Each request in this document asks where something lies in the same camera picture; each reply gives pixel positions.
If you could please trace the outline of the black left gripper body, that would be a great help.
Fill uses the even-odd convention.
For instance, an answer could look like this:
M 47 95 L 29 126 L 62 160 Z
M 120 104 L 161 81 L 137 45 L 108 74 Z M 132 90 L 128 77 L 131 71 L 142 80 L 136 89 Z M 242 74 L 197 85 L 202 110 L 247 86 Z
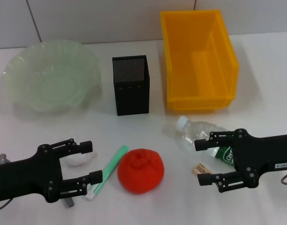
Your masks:
M 48 203 L 60 199 L 62 171 L 57 145 L 43 144 L 28 159 L 0 165 L 0 201 L 40 194 Z

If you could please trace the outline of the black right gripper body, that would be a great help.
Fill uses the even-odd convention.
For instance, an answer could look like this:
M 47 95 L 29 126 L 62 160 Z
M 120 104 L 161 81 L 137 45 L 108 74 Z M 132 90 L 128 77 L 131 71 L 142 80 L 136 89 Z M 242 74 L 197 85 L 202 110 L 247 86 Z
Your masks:
M 248 188 L 256 188 L 264 173 L 287 170 L 287 135 L 253 137 L 247 130 L 233 135 L 235 169 Z

